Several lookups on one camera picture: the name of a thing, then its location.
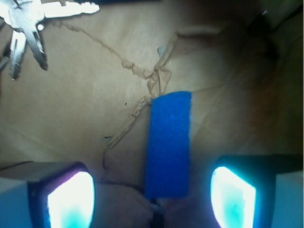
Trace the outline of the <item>dark teal gripper right finger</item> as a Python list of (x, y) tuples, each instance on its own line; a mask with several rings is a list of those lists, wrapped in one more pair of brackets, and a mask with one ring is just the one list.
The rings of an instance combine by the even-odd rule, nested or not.
[(221, 228), (302, 228), (303, 156), (222, 156), (212, 172), (210, 198)]

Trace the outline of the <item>dark teal gripper left finger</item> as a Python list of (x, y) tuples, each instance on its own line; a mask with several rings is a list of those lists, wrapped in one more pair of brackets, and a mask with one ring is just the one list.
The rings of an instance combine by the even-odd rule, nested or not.
[(95, 183), (82, 162), (30, 162), (27, 171), (33, 227), (90, 227), (95, 209)]

